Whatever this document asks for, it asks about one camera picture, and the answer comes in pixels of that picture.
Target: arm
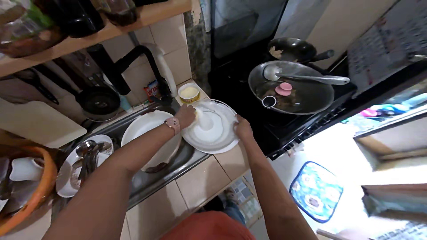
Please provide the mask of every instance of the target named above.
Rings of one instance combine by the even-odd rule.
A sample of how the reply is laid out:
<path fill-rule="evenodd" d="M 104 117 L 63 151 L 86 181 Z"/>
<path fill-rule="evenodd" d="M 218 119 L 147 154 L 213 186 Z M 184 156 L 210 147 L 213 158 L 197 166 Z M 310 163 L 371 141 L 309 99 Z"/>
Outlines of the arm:
<path fill-rule="evenodd" d="M 175 115 L 181 129 L 194 120 L 194 108 Z M 115 151 L 94 171 L 53 222 L 43 240 L 119 239 L 133 175 L 175 134 L 165 123 Z"/>
<path fill-rule="evenodd" d="M 236 124 L 236 134 L 243 142 L 248 154 L 249 166 L 269 238 L 271 240 L 317 240 L 288 190 L 255 141 L 249 122 L 239 115 L 237 120 L 239 123 Z"/>

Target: cutting board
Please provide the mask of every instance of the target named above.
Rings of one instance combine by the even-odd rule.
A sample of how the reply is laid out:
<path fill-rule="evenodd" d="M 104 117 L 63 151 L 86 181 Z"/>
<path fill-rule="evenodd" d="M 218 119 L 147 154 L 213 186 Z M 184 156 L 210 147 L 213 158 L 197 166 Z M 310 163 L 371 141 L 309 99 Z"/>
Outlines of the cutting board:
<path fill-rule="evenodd" d="M 1 98 L 0 129 L 49 148 L 59 148 L 87 132 L 44 102 L 13 104 Z"/>

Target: pink lid knob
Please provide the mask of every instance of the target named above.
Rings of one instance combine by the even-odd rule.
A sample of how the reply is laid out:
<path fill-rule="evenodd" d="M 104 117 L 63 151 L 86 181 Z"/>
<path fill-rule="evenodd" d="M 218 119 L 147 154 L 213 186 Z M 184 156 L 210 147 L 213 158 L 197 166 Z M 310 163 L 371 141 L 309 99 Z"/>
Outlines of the pink lid knob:
<path fill-rule="evenodd" d="M 279 86 L 283 90 L 288 90 L 288 91 L 292 90 L 292 85 L 287 82 L 281 83 Z"/>
<path fill-rule="evenodd" d="M 275 90 L 276 90 L 277 94 L 282 95 L 282 96 L 289 96 L 291 94 L 290 90 L 283 90 L 280 87 L 276 87 Z"/>

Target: orange shirt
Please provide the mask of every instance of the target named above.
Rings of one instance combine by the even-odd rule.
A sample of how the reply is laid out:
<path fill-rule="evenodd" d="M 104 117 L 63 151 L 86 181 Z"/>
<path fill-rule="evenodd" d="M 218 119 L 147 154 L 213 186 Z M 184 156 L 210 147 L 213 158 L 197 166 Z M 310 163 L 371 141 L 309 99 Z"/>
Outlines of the orange shirt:
<path fill-rule="evenodd" d="M 249 230 L 227 214 L 208 211 L 193 214 L 169 231 L 162 240 L 255 240 Z"/>

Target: jeans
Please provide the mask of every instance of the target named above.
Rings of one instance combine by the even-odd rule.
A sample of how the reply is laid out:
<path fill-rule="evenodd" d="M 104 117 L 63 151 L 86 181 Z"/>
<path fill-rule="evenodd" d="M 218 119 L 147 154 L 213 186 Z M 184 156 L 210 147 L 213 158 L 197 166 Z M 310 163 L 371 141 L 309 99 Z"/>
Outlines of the jeans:
<path fill-rule="evenodd" d="M 234 202 L 227 200 L 225 203 L 225 209 L 222 212 L 227 214 L 230 218 L 245 225 L 245 217 L 243 217 L 239 207 Z"/>

